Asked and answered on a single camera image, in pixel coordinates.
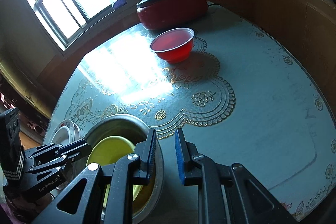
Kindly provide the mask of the floral lace table cover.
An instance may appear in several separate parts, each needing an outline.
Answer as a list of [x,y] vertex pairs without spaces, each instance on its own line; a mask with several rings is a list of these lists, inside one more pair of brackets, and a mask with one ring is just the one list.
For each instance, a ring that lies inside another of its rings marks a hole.
[[315,80],[280,43],[233,12],[211,5],[190,25],[193,49],[169,64],[138,24],[86,54],[52,113],[45,142],[65,119],[86,137],[96,125],[157,132],[163,172],[144,223],[197,223],[197,188],[178,177],[174,132],[200,153],[244,165],[296,220],[335,188],[335,118]]

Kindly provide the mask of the white ceramic bowl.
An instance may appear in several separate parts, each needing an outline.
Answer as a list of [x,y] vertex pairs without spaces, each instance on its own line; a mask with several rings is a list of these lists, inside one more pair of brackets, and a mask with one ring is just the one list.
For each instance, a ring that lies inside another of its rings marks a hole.
[[55,135],[52,137],[51,142],[54,144],[67,145],[72,142],[72,135],[67,126],[60,127]]

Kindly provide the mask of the red electric pot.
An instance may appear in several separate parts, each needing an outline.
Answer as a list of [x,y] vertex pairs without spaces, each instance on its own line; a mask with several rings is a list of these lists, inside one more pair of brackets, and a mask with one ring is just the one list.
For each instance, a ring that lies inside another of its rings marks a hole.
[[208,10],[206,0],[159,0],[137,9],[137,15],[147,30],[167,29],[192,21]]

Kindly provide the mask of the blue white object on sill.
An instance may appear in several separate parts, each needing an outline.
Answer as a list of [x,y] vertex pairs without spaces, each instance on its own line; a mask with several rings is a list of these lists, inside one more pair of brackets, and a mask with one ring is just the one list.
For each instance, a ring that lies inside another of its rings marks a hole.
[[127,4],[126,0],[110,0],[110,2],[114,10],[117,10],[120,7],[125,6]]

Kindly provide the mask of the red plastic bowl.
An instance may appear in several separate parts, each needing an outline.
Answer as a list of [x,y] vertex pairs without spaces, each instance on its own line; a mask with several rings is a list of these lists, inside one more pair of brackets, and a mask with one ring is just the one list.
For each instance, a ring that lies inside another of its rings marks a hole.
[[186,60],[193,48],[195,32],[190,28],[175,28],[158,35],[150,49],[169,64]]

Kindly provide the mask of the white plate with pattern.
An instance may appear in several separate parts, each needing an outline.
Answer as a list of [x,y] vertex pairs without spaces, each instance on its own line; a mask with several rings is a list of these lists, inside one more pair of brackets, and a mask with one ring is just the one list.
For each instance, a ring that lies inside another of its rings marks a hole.
[[72,120],[70,120],[70,119],[65,119],[64,121],[60,122],[60,124],[58,126],[56,126],[56,129],[54,130],[54,135],[55,135],[56,131],[62,126],[67,126],[70,129],[70,132],[71,132],[71,135],[72,135],[72,142],[80,139],[79,127],[78,127],[77,124],[72,122]]

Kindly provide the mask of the yellow plastic bowl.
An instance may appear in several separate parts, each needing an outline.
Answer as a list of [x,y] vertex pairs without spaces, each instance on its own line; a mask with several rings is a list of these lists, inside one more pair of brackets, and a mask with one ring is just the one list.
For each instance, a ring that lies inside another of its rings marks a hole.
[[132,153],[135,145],[121,136],[108,136],[99,141],[88,156],[86,165],[97,163],[101,166],[116,163],[120,158]]

